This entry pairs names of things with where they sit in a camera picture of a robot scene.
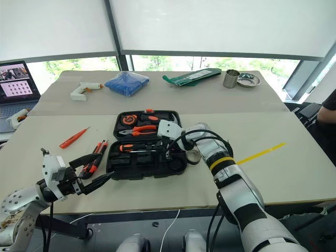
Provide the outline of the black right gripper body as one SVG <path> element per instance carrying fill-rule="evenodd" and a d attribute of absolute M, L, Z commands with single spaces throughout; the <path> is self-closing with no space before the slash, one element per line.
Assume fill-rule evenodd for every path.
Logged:
<path fill-rule="evenodd" d="M 172 151 L 175 142 L 167 136 L 161 136 L 160 139 L 161 139 L 161 145 L 160 145 L 161 152 L 168 150 Z"/>

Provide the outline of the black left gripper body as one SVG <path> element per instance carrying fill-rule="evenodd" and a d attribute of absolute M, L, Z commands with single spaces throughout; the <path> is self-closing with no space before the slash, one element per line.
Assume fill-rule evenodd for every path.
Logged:
<path fill-rule="evenodd" d="M 81 179 L 76 175 L 76 170 L 67 167 L 53 174 L 53 180 L 58 182 L 57 187 L 62 195 L 70 194 L 80 195 L 83 193 L 84 185 Z"/>

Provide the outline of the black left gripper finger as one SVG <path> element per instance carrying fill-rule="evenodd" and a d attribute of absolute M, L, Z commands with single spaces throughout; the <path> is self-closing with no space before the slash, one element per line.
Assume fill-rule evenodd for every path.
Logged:
<path fill-rule="evenodd" d="M 101 153 L 91 153 L 91 154 L 88 154 L 88 155 L 84 155 L 84 156 L 81 156 L 73 161 L 70 161 L 69 162 L 69 166 L 72 168 L 72 169 L 76 169 L 80 166 L 85 166 L 91 162 L 94 162 L 96 159 L 100 158 L 101 157 Z"/>
<path fill-rule="evenodd" d="M 79 191 L 78 194 L 85 194 L 88 195 L 92 193 L 93 191 L 99 189 L 102 187 L 108 180 L 112 178 L 112 175 L 114 172 L 106 173 L 104 175 L 100 175 L 96 179 L 93 179 L 91 183 L 84 185 L 81 179 L 78 179 L 78 186 L 79 186 Z"/>

